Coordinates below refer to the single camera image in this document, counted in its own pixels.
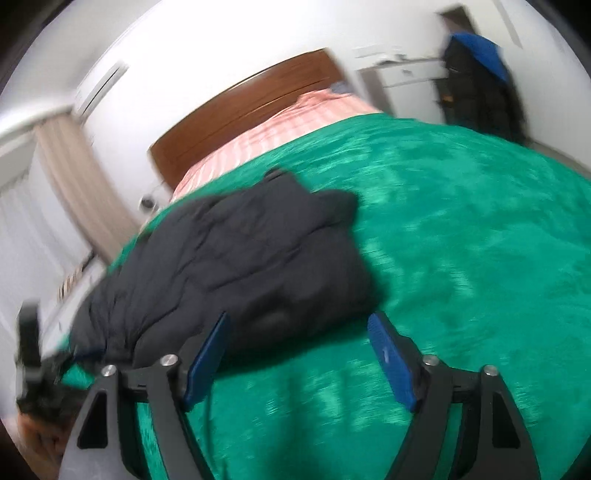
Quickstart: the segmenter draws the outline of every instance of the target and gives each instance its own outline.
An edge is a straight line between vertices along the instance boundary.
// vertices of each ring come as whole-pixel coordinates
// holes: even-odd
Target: dark coat
[[[134,368],[175,353],[227,312],[229,353],[314,335],[370,312],[370,273],[350,227],[353,193],[310,193],[275,170],[249,189],[189,200],[88,295],[70,346]]]
[[[451,99],[445,107],[453,112],[448,123],[523,144],[524,114],[510,72],[503,81],[476,60],[468,47],[452,38],[443,55],[449,71]]]

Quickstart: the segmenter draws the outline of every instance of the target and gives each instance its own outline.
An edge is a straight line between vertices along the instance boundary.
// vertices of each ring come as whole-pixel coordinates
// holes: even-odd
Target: white wall
[[[439,19],[408,0],[163,0],[80,86],[83,97],[116,61],[129,65],[85,131],[112,183],[136,212],[140,197],[161,181],[148,159],[150,145],[234,83],[323,47],[356,80],[354,70],[375,59],[355,59],[353,48],[383,44],[414,57],[434,54],[444,36]]]
[[[158,0],[74,0],[35,39],[0,95],[0,126],[72,103],[109,46]]]
[[[523,48],[503,45],[531,137],[591,168],[591,79],[558,31],[525,0],[501,0]]]

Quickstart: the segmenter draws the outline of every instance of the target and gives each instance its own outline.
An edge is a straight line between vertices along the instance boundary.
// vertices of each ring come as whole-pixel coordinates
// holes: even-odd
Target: striped pink sheet
[[[304,93],[293,105],[197,162],[178,184],[172,200],[314,130],[352,116],[377,112],[379,110],[350,93],[340,95],[329,89]]]

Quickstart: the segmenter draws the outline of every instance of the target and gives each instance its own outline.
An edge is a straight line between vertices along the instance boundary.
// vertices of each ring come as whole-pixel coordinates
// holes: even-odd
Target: curtain
[[[62,114],[36,125],[34,132],[65,207],[95,251],[111,262],[139,225],[105,177],[80,125]]]

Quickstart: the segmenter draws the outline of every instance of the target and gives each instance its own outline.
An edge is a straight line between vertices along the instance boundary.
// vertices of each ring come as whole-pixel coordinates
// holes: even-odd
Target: green blanket
[[[590,184],[498,138],[374,114],[290,142],[193,195],[251,186],[275,166],[311,190],[360,195],[355,237],[386,314],[453,367],[499,366],[543,478],[558,479],[591,433]],[[83,382],[80,372],[70,381]],[[149,409],[137,412],[152,478],[164,479]],[[410,415],[360,319],[265,362],[226,366],[188,418],[219,480],[381,480]]]

